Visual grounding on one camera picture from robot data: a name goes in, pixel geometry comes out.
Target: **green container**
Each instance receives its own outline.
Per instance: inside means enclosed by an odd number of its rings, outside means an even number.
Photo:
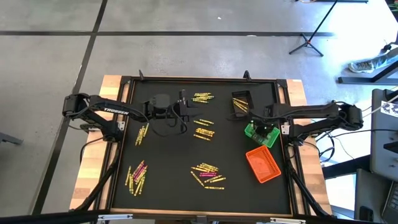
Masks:
[[[255,140],[258,144],[267,146],[268,148],[271,148],[274,145],[275,140],[278,138],[280,131],[277,128],[274,128],[268,135],[267,137],[263,137],[258,135],[254,128],[253,124],[250,123],[246,126],[244,129],[244,133],[251,139]]]

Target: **tripod stand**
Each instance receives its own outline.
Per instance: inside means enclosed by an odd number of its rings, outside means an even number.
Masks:
[[[326,15],[324,16],[324,18],[322,19],[321,23],[319,23],[317,29],[315,29],[315,32],[311,35],[311,37],[308,39],[304,34],[300,34],[304,40],[305,43],[300,45],[299,47],[297,47],[296,49],[292,50],[291,52],[289,52],[289,54],[294,53],[297,50],[300,50],[303,47],[311,47],[312,49],[314,49],[316,52],[318,52],[319,55],[321,55],[321,57],[323,57],[323,54],[311,44],[311,40],[313,38],[313,36],[318,32],[318,29],[322,26],[323,22],[325,21],[325,19],[329,16],[329,13],[331,12],[331,10],[335,7],[336,3],[338,2],[338,0],[335,0],[335,3],[333,3],[333,5],[331,6],[331,8],[329,9],[328,13],[326,13]]]

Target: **orange plastic basket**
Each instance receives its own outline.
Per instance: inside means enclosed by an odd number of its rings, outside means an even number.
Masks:
[[[247,152],[246,158],[260,183],[280,175],[280,169],[266,146]]]

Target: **sneaker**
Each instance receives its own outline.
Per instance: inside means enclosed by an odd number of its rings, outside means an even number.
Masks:
[[[355,73],[372,73],[374,71],[374,65],[371,60],[365,62],[352,62],[348,64],[348,68]]]

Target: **black tray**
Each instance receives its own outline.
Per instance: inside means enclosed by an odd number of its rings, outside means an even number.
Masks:
[[[111,208],[291,215],[281,141],[275,142],[271,153],[282,175],[260,184],[245,158],[246,152],[258,147],[244,135],[247,122],[226,120],[233,112],[231,92],[249,90],[257,113],[261,113],[264,106],[278,102],[275,81],[172,80],[135,81],[131,103],[142,103],[158,93],[169,94],[171,99],[176,100],[181,89],[185,89],[190,96],[196,92],[211,92],[215,99],[208,105],[195,104],[203,113],[198,118],[215,122],[209,128],[216,132],[215,136],[210,142],[193,137],[199,125],[189,122],[188,132],[179,136],[162,138],[149,130],[142,145],[136,147],[136,136],[142,124],[130,119]],[[162,133],[179,131],[179,126],[170,128],[164,120],[151,121],[151,126]],[[143,159],[149,166],[145,187],[142,195],[133,197],[124,185],[127,170],[129,166],[135,168]],[[226,187],[225,190],[204,189],[191,176],[190,167],[201,162],[220,168],[220,173],[227,177],[219,183]]]

